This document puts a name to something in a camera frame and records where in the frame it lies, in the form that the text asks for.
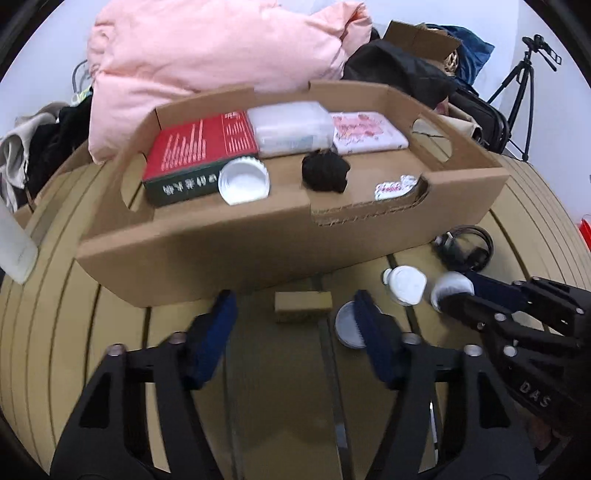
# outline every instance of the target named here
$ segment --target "black cable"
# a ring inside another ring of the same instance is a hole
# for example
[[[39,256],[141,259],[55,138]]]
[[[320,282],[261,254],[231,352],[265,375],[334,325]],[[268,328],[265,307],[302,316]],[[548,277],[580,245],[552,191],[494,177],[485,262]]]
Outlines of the black cable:
[[[465,253],[457,242],[462,235],[476,235],[486,243],[486,249],[474,247]],[[491,261],[495,246],[490,234],[476,225],[459,225],[433,241],[433,248],[448,270],[465,273],[467,271],[480,272]]]

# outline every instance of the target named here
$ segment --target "white bottle cap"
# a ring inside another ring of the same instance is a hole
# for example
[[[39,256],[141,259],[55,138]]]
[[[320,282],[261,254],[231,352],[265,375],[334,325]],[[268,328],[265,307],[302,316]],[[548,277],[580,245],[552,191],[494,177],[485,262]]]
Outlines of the white bottle cap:
[[[240,157],[222,168],[217,186],[227,204],[237,205],[267,198],[271,182],[269,172],[260,161]]]
[[[408,307],[419,304],[423,298],[427,277],[417,268],[402,265],[394,270],[387,269],[382,282],[389,288],[395,301]]]
[[[439,309],[439,300],[456,293],[469,293],[474,295],[474,284],[469,278],[458,272],[447,272],[442,275],[435,283],[431,291],[431,305],[441,313]]]
[[[355,321],[354,305],[354,301],[349,301],[339,309],[335,318],[335,330],[340,343],[349,348],[361,349],[365,348],[365,342]]]

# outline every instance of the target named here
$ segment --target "pink pillow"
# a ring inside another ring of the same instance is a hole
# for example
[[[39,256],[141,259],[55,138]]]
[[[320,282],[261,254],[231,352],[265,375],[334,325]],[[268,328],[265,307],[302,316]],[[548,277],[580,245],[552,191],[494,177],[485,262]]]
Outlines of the pink pillow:
[[[112,159],[156,106],[201,90],[339,79],[370,32],[360,2],[303,15],[263,0],[113,0],[88,41],[90,153],[97,163]]]

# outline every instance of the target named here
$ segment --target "cardboard tray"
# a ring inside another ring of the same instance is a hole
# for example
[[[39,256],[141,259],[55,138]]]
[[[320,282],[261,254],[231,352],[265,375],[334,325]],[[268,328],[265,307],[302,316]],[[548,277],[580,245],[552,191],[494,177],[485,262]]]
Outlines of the cardboard tray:
[[[344,194],[307,190],[303,155],[270,158],[271,194],[227,205],[219,194],[136,212],[121,198],[121,182],[138,153],[147,156],[161,129],[217,113],[295,100],[317,100],[332,112],[377,111],[409,139],[408,150],[349,155]],[[438,160],[413,136],[419,117],[450,141]],[[508,174],[469,137],[416,100],[385,85],[311,82],[307,90],[256,93],[236,87],[202,93],[151,112],[114,159],[115,172],[77,259],[101,285],[127,302],[156,306],[252,291],[325,273],[424,244],[462,223],[478,223]],[[420,176],[409,194],[376,202],[375,186]]]

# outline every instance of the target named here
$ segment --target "red book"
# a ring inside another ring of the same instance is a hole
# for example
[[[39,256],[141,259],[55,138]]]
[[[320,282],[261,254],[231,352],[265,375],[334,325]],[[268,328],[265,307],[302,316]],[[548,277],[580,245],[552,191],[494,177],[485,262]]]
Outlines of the red book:
[[[148,155],[142,183],[150,203],[164,206],[217,192],[223,166],[258,158],[246,112],[230,112],[162,130]]]

